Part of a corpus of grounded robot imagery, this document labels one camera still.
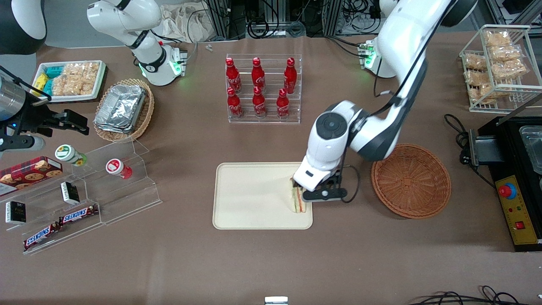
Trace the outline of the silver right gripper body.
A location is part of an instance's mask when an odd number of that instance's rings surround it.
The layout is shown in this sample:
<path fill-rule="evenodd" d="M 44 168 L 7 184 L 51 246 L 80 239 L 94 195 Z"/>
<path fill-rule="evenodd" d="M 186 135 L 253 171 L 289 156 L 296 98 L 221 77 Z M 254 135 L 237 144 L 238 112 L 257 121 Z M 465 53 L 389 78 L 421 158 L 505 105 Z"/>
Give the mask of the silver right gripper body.
<path fill-rule="evenodd" d="M 19 85 L 0 79 L 0 121 L 9 120 L 25 106 L 26 91 Z"/>

